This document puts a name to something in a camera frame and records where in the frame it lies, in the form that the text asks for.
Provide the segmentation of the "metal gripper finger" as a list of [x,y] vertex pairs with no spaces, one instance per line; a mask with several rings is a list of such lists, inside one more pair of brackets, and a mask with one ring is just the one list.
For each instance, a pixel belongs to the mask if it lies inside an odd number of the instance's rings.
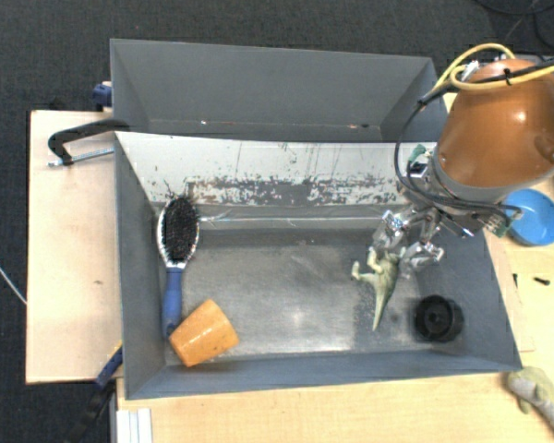
[[386,255],[398,254],[405,233],[404,221],[399,215],[393,214],[391,210],[385,211],[379,226],[372,234],[372,249],[377,258],[384,259]]
[[405,269],[423,269],[438,264],[444,257],[445,250],[430,242],[415,242],[411,244],[403,254],[403,267]]

